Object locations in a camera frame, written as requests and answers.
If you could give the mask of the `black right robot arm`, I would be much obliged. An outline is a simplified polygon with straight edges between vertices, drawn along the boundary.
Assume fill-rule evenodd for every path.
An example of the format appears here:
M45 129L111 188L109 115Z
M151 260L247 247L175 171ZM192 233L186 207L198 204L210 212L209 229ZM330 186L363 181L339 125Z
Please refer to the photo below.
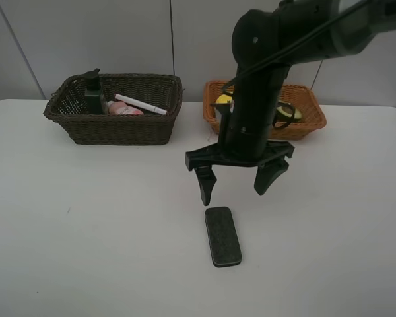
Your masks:
M376 34L396 30L396 1L281 1L273 12L252 9L236 23L232 53L236 76L218 105L221 125L215 144L189 151L201 200L208 205L216 183L212 167L256 168L254 188L263 195L288 170L294 147L270 141L279 94L293 65L360 53Z

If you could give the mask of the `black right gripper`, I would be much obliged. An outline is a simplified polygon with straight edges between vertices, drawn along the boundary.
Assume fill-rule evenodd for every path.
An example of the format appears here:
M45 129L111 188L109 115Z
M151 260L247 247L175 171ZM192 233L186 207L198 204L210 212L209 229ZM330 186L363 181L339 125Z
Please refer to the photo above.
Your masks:
M212 165L256 167L254 189L264 195L270 185L288 170L289 164L282 157L292 157L294 147L287 141L270 141L269 130L273 123L276 104L258 104L246 110L239 103L234 111L229 104L214 106L221 114L218 141L206 147L188 151L185 165L195 171L199 183L201 201L204 206L211 202L217 178Z

